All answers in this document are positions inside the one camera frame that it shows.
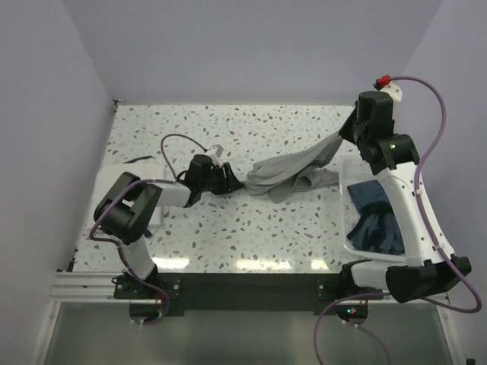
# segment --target gray fabric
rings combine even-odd
[[[333,159],[342,141],[336,132],[307,150],[257,162],[243,184],[250,195],[268,192],[275,203],[284,201],[293,192],[336,185],[338,173],[321,167]]]
[[[351,185],[348,187],[348,190],[355,207],[361,215],[361,211],[364,207],[374,203],[382,202],[390,205],[386,192],[377,180]],[[368,250],[372,252],[388,253],[391,255],[403,254],[404,242],[396,217],[392,213],[384,214],[384,225],[381,226],[379,224],[380,216],[381,214],[378,213],[368,215],[364,219],[364,223],[360,230],[354,236],[350,236],[352,233],[349,233],[349,236],[347,237],[352,241],[352,244],[356,249],[362,251]],[[370,248],[364,247],[364,243],[370,243],[369,239],[379,230],[384,231],[384,239],[381,240],[381,242],[372,244]]]

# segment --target transparent container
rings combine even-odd
[[[360,251],[352,245],[352,241],[347,238],[347,234],[355,227],[360,214],[350,198],[348,186],[365,181],[375,180],[368,163],[358,159],[343,159],[340,164],[339,184],[340,200],[342,203],[342,241],[343,246],[353,255],[361,256],[366,259],[406,262],[404,255],[387,255],[385,253]]]

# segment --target white wall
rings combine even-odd
[[[406,66],[441,0],[64,0],[112,97],[352,103]]]
[[[60,0],[0,4],[0,362],[28,362],[112,103]]]
[[[459,256],[468,256],[475,283],[487,303],[487,2],[444,0],[405,74],[437,85],[447,104],[447,128],[438,149],[425,165],[425,184],[438,219]],[[421,152],[439,126],[439,106],[421,87],[404,81],[403,117],[397,125],[408,132]],[[460,285],[454,304],[473,306]],[[487,363],[486,309],[454,318],[463,346],[477,363]]]

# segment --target white work surface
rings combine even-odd
[[[152,155],[170,178],[159,144],[176,132],[207,148],[223,146],[222,160],[242,180],[254,162],[301,151],[333,133],[351,111],[350,106],[119,106],[103,164]],[[168,138],[166,146],[177,173],[200,152],[183,138]],[[338,170],[340,159],[351,156],[358,151],[344,141],[328,167]],[[358,258],[342,245],[340,209],[338,186],[295,193],[278,205],[245,190],[205,193],[191,208],[165,208],[163,225],[146,240],[160,271],[338,272]],[[83,232],[73,271],[122,269],[113,245],[92,242]]]

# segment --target blue fabric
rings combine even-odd
[[[377,180],[348,187],[350,197],[361,215],[347,235],[361,251],[402,255],[404,242],[396,217],[384,189]]]

